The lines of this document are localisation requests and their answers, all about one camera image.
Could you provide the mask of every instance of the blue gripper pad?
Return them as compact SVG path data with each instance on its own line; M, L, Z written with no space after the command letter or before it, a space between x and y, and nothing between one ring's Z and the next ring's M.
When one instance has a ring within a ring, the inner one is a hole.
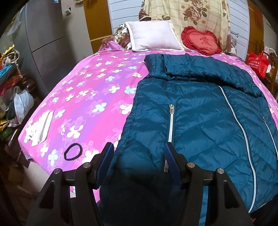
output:
M169 171L173 178L174 183L176 185L182 186L180 167L178 166L178 163L176 162L171 149L172 149L172 151L175 152L175 154L178 154L178 153L176 153L172 143L168 142L164 145L164 156L168 163Z
M106 151L99 167L97 170L97 179L95 182L95 185L99 188L106 177L106 174L108 172L109 166L111 164L112 158L114 156L114 145L111 142L106 143L104 149L102 151Z

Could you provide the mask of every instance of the quilted fabric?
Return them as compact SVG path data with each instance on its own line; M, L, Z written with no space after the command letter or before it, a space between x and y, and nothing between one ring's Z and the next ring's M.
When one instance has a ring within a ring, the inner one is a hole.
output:
M149 75L139 82L98 207L105 225L174 225L184 192L164 173L169 104L175 106L172 143L188 161L223 168L252 211L278 193L277 156L263 117L277 142L267 101L248 73L212 57L151 54ZM251 164L242 129L247 135ZM204 225L204 189L199 225Z

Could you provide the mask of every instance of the red heart-shaped pillow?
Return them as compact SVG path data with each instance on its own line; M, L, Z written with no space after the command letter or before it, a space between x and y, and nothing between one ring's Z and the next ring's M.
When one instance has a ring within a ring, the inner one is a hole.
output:
M217 37L210 31L201 32L189 26L184 28L181 37L183 44L191 50L208 56L221 53L221 48L217 45Z

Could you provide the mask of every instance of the black hair tie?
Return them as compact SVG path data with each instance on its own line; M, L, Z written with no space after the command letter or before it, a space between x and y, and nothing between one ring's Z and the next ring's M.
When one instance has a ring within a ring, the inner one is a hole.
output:
M74 147L74 146L76 146L76 145L79 146L79 148L80 148L80 151L79 151L78 155L75 156L75 157L73 157L73 158L68 159L68 158L67 158L67 153L69 152L69 150L70 150L72 147ZM71 145L66 149L66 151L65 151L65 153L64 153L64 158L65 158L66 161L72 161L72 160L75 160L75 159L79 158L79 157L82 155L82 152L83 152L82 146L81 146L80 144L78 144L78 143L73 143L73 144L71 144Z

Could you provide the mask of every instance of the zipper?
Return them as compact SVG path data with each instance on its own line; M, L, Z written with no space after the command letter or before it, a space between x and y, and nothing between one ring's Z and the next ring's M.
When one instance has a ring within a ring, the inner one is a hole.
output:
M262 119L263 119L263 121L264 121L266 127L268 128L269 134L270 134L270 136L271 136L271 139L272 139L272 141L273 141L273 144L274 144L274 147L275 147L275 150L276 150L277 160L278 160L278 151L277 151L276 144L275 144L275 142L274 142L273 136L272 136L272 134L271 134L271 132L270 132L270 129L269 129L269 127L268 127L268 125L267 125L267 123L266 123L264 117L262 117Z
M169 126L168 142L172 142L175 106L173 104L170 104L169 108L170 108L170 126ZM167 173L168 169L169 166L167 164L167 161L165 160L164 172Z
M249 142L248 142L248 138L247 138L246 132L245 132L243 126L242 126L242 125L240 124L240 122L238 121L237 116L236 116L236 114L235 114L235 111L234 111L233 107L231 106L231 104L230 104L230 102L229 102L229 100L228 100L228 98L227 98L227 96L226 96L224 90L222 89L221 86L219 86L219 88L221 89L221 91L222 91L222 93L223 93L223 95L224 95L224 97L225 97L225 99L226 99L228 105L230 106L230 109L231 109L232 112L233 112L233 115L234 115L234 117L235 117L235 120L237 121L237 123L238 123L239 126L240 126L240 128L241 128L241 130L242 130L242 132L243 132L244 138L245 138L245 142L246 142L248 160L249 160L249 164L250 164L250 167L251 167L251 170L252 170L252 173L253 173L253 178L254 178L254 179L253 179L253 187L254 187L253 199L252 199L252 204L251 204L251 206L250 206L250 209L249 209L249 211L248 211L248 212L250 213L251 210L252 210L252 208L254 207L255 200L256 200L256 195L257 195L257 176L256 176L255 168L254 168L253 163L252 163L252 160L251 160L251 153L250 153Z

